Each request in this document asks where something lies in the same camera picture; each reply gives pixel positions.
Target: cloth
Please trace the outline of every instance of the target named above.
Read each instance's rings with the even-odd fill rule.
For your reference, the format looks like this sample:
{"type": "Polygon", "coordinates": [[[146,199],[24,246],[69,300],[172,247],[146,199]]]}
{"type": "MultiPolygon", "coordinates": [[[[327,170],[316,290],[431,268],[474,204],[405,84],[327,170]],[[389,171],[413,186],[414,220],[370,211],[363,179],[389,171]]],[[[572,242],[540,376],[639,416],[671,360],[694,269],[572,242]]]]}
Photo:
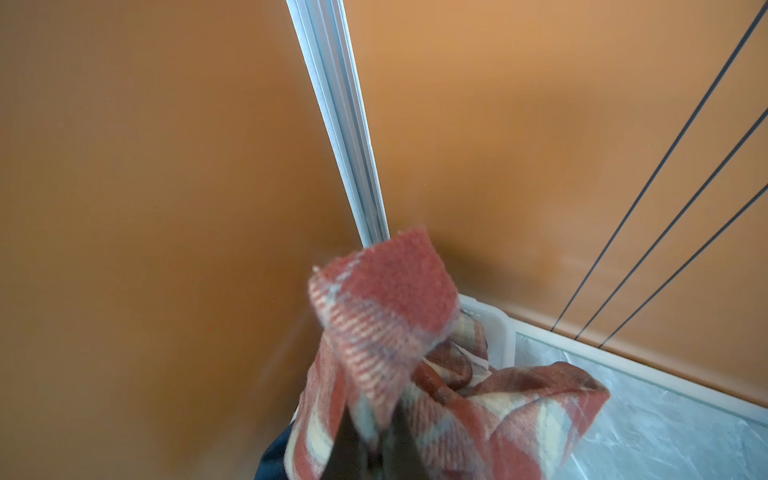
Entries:
{"type": "Polygon", "coordinates": [[[292,427],[293,423],[288,425],[288,428],[283,430],[283,433],[266,449],[264,455],[261,455],[259,468],[253,480],[288,480],[283,462],[292,427]]]}
{"type": "Polygon", "coordinates": [[[310,300],[325,330],[286,449],[292,480],[322,475],[345,406],[376,451],[398,401],[430,478],[551,478],[610,396],[563,362],[487,366],[482,325],[423,229],[317,271],[310,300]]]}

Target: marble floor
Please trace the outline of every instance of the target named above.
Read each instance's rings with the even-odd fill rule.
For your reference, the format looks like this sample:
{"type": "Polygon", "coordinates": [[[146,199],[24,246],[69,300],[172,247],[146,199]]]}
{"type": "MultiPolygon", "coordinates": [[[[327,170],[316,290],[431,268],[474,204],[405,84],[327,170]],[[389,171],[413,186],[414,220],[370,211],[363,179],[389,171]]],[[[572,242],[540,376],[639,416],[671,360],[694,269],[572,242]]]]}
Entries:
{"type": "Polygon", "coordinates": [[[768,480],[768,427],[517,334],[516,366],[557,361],[611,400],[554,480],[768,480]]]}

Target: metal frame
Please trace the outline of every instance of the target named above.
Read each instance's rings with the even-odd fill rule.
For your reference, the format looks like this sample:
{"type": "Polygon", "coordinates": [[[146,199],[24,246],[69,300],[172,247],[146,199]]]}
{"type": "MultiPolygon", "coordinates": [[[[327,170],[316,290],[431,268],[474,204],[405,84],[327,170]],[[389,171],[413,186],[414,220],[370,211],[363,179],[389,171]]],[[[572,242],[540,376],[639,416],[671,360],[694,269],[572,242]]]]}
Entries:
{"type": "Polygon", "coordinates": [[[364,247],[389,239],[342,0],[287,0],[364,247]]]}

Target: striped fabric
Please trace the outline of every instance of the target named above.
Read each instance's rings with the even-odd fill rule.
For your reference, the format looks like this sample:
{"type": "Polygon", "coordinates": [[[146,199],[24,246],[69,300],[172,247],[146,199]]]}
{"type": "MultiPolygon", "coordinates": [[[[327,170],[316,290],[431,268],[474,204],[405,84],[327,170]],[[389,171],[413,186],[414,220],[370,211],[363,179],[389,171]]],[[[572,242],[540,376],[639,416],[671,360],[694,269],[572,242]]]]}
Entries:
{"type": "Polygon", "coordinates": [[[345,406],[375,450],[399,400],[431,478],[551,478],[610,396],[563,362],[490,367],[423,229],[334,261],[310,299],[325,332],[286,450],[292,480],[322,475],[345,406]]]}

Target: black line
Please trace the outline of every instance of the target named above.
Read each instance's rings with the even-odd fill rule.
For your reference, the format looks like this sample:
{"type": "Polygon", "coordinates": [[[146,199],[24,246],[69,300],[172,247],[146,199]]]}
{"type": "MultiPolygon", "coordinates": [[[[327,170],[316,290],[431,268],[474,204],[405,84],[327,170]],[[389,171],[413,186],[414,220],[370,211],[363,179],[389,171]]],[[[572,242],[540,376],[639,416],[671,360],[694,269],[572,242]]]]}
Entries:
{"type": "Polygon", "coordinates": [[[599,349],[603,348],[603,345],[605,345],[605,344],[607,343],[607,341],[608,341],[608,340],[610,340],[611,338],[613,338],[613,336],[614,336],[614,335],[616,335],[616,334],[618,333],[618,331],[619,331],[619,330],[621,330],[622,328],[624,328],[624,326],[625,326],[625,325],[627,325],[627,323],[629,323],[629,321],[630,321],[630,320],[632,320],[632,317],[634,317],[635,315],[637,315],[637,312],[639,312],[640,310],[642,310],[642,309],[643,309],[643,307],[644,307],[644,306],[646,306],[646,305],[648,304],[648,302],[650,302],[651,300],[653,300],[653,299],[654,299],[654,297],[655,297],[655,296],[656,296],[656,295],[657,295],[657,294],[658,294],[658,293],[659,293],[661,290],[663,290],[663,289],[664,289],[664,287],[666,287],[666,286],[669,284],[669,282],[671,282],[672,280],[674,280],[674,277],[676,277],[678,273],[682,272],[682,271],[683,271],[683,269],[685,269],[685,267],[686,267],[686,266],[688,266],[688,264],[689,264],[689,263],[693,262],[693,261],[694,261],[694,259],[695,259],[696,257],[698,257],[698,256],[699,256],[699,253],[703,252],[703,251],[704,251],[704,249],[705,249],[705,248],[707,248],[707,247],[710,245],[710,243],[714,242],[714,241],[715,241],[715,239],[716,239],[716,238],[718,238],[718,236],[719,236],[719,235],[720,235],[722,232],[724,232],[724,231],[725,231],[725,229],[727,229],[728,227],[730,227],[730,225],[731,225],[731,224],[732,224],[732,223],[733,223],[733,222],[734,222],[734,221],[735,221],[737,218],[739,218],[739,216],[740,216],[741,214],[743,214],[743,213],[746,211],[746,209],[747,209],[747,208],[751,207],[751,206],[752,206],[752,204],[754,204],[754,203],[755,203],[755,200],[757,200],[758,198],[760,198],[760,195],[764,194],[764,193],[766,192],[766,190],[768,190],[768,184],[766,184],[766,186],[765,186],[765,187],[761,188],[761,189],[760,189],[760,191],[759,191],[759,192],[757,192],[757,194],[755,194],[755,196],[754,196],[754,197],[752,197],[752,199],[751,199],[750,201],[746,202],[746,205],[744,205],[743,207],[741,207],[741,210],[737,211],[737,212],[736,212],[736,215],[733,215],[733,216],[730,218],[730,220],[728,220],[728,221],[725,223],[725,225],[723,225],[723,226],[722,226],[722,227],[721,227],[721,228],[720,228],[720,229],[719,229],[719,230],[718,230],[718,231],[717,231],[717,232],[716,232],[716,233],[715,233],[715,234],[714,234],[714,235],[713,235],[713,236],[712,236],[712,237],[711,237],[709,240],[707,240],[707,242],[706,242],[704,245],[702,245],[702,246],[701,246],[701,248],[700,248],[699,250],[696,250],[696,253],[694,253],[694,254],[691,256],[691,258],[689,258],[689,259],[688,259],[688,260],[687,260],[685,263],[683,263],[683,266],[681,266],[680,268],[678,268],[678,269],[677,269],[677,271],[676,271],[675,273],[673,273],[673,274],[672,274],[672,276],[671,276],[671,277],[669,277],[669,278],[667,279],[667,281],[666,281],[666,282],[662,283],[662,284],[661,284],[661,286],[660,286],[660,287],[659,287],[659,288],[658,288],[658,289],[657,289],[657,290],[656,290],[656,291],[655,291],[655,292],[654,292],[654,293],[653,293],[651,296],[649,296],[647,300],[645,300],[645,301],[644,301],[644,302],[643,302],[643,303],[642,303],[642,304],[641,304],[641,305],[640,305],[640,306],[637,308],[637,310],[635,310],[635,311],[634,311],[634,312],[633,312],[631,315],[629,315],[629,317],[628,317],[628,318],[627,318],[625,321],[623,321],[623,322],[621,323],[621,325],[619,325],[619,327],[618,327],[618,328],[616,328],[616,330],[614,330],[614,332],[613,332],[611,335],[609,335],[609,336],[608,336],[608,338],[606,338],[605,340],[603,340],[603,343],[601,343],[601,344],[600,344],[600,346],[599,346],[598,348],[599,348],[599,349]]]}
{"type": "Polygon", "coordinates": [[[613,293],[611,293],[611,295],[609,295],[608,298],[605,299],[603,304],[600,305],[600,308],[598,309],[598,311],[594,313],[592,318],[589,319],[587,324],[584,325],[584,328],[581,329],[581,331],[578,333],[578,335],[576,335],[574,339],[578,340],[578,337],[580,337],[581,334],[584,333],[584,331],[590,326],[590,324],[592,323],[592,320],[594,320],[595,317],[600,315],[600,312],[603,311],[603,308],[605,308],[605,306],[608,305],[608,302],[610,302],[611,299],[614,298],[614,295],[616,295],[616,292],[618,292],[619,289],[624,286],[624,284],[627,282],[627,280],[629,280],[629,277],[632,276],[634,271],[637,270],[637,268],[640,266],[641,263],[643,263],[643,261],[645,261],[646,257],[650,254],[650,252],[652,252],[653,249],[656,248],[656,245],[658,245],[659,242],[661,242],[661,239],[663,239],[664,236],[666,236],[667,233],[670,230],[672,230],[672,227],[674,227],[674,224],[676,224],[677,221],[685,214],[685,212],[688,210],[688,207],[690,207],[694,203],[694,201],[696,201],[699,195],[701,195],[701,192],[703,192],[704,189],[707,188],[707,186],[710,184],[710,182],[714,180],[717,174],[720,173],[721,170],[723,170],[723,168],[726,166],[726,164],[728,164],[730,159],[733,158],[733,156],[736,154],[737,151],[739,151],[741,146],[744,145],[744,142],[746,142],[747,139],[750,137],[750,135],[752,135],[752,133],[754,133],[754,131],[760,126],[760,124],[763,123],[763,120],[766,119],[766,116],[768,116],[768,108],[766,108],[763,114],[760,115],[760,118],[757,119],[757,121],[752,125],[752,127],[744,134],[744,136],[741,137],[741,140],[739,140],[739,143],[737,143],[736,146],[733,147],[733,150],[731,150],[730,153],[725,157],[725,159],[722,162],[720,162],[720,165],[717,166],[715,171],[712,172],[709,178],[707,178],[707,180],[701,185],[701,187],[699,187],[699,190],[697,190],[697,192],[690,198],[690,200],[688,200],[688,203],[685,204],[685,207],[683,207],[683,209],[680,210],[677,216],[675,216],[675,218],[672,219],[670,224],[667,225],[667,228],[664,229],[663,232],[661,232],[661,235],[659,235],[659,237],[656,239],[653,245],[650,246],[648,251],[643,254],[643,256],[637,261],[636,264],[634,264],[634,266],[632,267],[632,270],[630,270],[629,273],[627,273],[627,276],[621,281],[621,283],[618,284],[618,286],[613,291],[613,293]]]}
{"type": "Polygon", "coordinates": [[[565,305],[565,308],[563,309],[562,313],[560,313],[560,316],[558,319],[554,322],[554,325],[552,328],[550,328],[550,331],[554,332],[554,328],[560,323],[560,320],[562,320],[563,315],[565,314],[565,311],[568,310],[568,307],[571,306],[571,303],[573,303],[576,296],[581,292],[581,288],[584,286],[584,284],[587,282],[587,279],[594,271],[594,268],[600,263],[600,260],[602,260],[603,255],[605,255],[605,252],[608,250],[608,247],[611,246],[611,244],[614,242],[614,239],[616,238],[616,235],[618,235],[619,230],[624,226],[624,224],[627,222],[627,218],[632,214],[634,211],[634,208],[637,206],[637,203],[640,202],[640,199],[645,195],[645,191],[648,190],[648,187],[650,186],[651,182],[654,181],[654,178],[656,178],[656,175],[659,173],[659,170],[664,166],[665,163],[667,163],[667,159],[672,155],[672,152],[674,151],[677,144],[680,143],[680,139],[683,138],[683,135],[685,135],[685,132],[688,131],[688,128],[690,125],[694,122],[696,119],[696,116],[701,111],[701,108],[704,106],[705,103],[707,103],[707,100],[709,99],[710,95],[712,95],[712,92],[714,91],[717,84],[720,83],[720,80],[722,80],[723,76],[725,75],[725,72],[730,67],[730,64],[733,63],[733,60],[736,58],[736,56],[741,51],[741,48],[746,44],[746,41],[749,40],[750,35],[752,35],[752,32],[754,31],[755,27],[758,23],[760,23],[760,19],[765,14],[766,10],[768,9],[768,0],[763,4],[763,7],[760,9],[759,12],[757,12],[757,16],[754,20],[752,20],[752,24],[750,27],[746,30],[746,33],[744,33],[744,36],[739,41],[739,44],[736,46],[736,49],[733,50],[733,53],[730,54],[730,57],[728,58],[728,61],[725,62],[725,65],[723,65],[723,68],[720,69],[720,73],[717,74],[715,77],[714,82],[712,82],[712,85],[710,86],[709,90],[707,90],[707,93],[704,94],[703,98],[699,102],[699,104],[694,109],[694,112],[691,114],[690,118],[687,122],[685,122],[685,125],[683,126],[683,130],[680,131],[680,133],[677,135],[677,138],[675,138],[674,142],[672,142],[672,145],[670,146],[669,150],[667,150],[667,153],[664,155],[664,158],[661,159],[661,162],[659,162],[658,166],[656,167],[656,170],[650,175],[650,178],[645,183],[645,186],[643,187],[643,190],[640,190],[640,194],[637,195],[637,198],[634,199],[634,202],[632,203],[632,206],[629,207],[629,210],[627,211],[627,214],[624,215],[624,218],[621,219],[621,223],[619,223],[619,226],[616,227],[616,231],[614,231],[614,234],[611,235],[611,238],[608,240],[608,243],[605,244],[605,247],[603,247],[603,250],[600,252],[600,255],[598,255],[598,259],[594,261],[592,264],[592,267],[587,272],[587,275],[584,277],[584,279],[579,283],[578,288],[574,292],[571,299],[568,301],[568,303],[565,305]]]}

